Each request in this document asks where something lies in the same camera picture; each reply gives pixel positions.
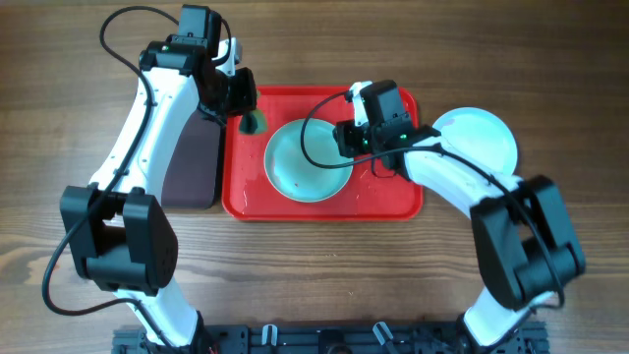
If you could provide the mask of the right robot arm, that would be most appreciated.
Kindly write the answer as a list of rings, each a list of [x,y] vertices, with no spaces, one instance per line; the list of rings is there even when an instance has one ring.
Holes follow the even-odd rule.
[[[486,163],[488,130],[467,132],[470,151],[435,126],[418,127],[391,80],[358,82],[342,92],[354,117],[333,137],[341,155],[424,186],[471,221],[484,289],[460,317],[458,349],[488,352],[538,309],[560,309],[565,286],[586,270],[558,186],[539,175],[529,180]]]

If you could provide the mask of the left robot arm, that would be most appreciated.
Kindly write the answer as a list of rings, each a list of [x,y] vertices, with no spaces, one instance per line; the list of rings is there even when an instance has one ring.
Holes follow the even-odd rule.
[[[59,250],[71,253],[78,276],[132,309],[149,352],[210,353],[214,340],[174,277],[178,240],[161,195],[189,119],[225,127],[256,109],[257,89],[219,13],[186,5],[176,24],[132,65],[137,95],[106,161],[86,186],[64,191]]]

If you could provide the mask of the green yellow sponge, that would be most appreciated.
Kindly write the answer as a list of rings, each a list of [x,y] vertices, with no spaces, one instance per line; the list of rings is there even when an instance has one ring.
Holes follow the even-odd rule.
[[[239,124],[239,132],[244,135],[260,135],[265,133],[267,129],[267,120],[264,113],[259,109],[245,113]]]

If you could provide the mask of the light blue plate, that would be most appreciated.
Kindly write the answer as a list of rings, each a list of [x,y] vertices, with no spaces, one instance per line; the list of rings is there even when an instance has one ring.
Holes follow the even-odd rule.
[[[269,140],[264,154],[264,170],[271,185],[284,197],[301,203],[318,203],[340,192],[348,183],[353,167],[323,169],[309,163],[301,149],[304,120],[279,128]],[[311,119],[305,132],[305,146],[311,159],[333,165],[350,162],[339,154],[333,139],[334,126]]]
[[[442,114],[432,126],[458,150],[505,175],[518,163],[518,148],[511,130],[493,113],[460,107]]]

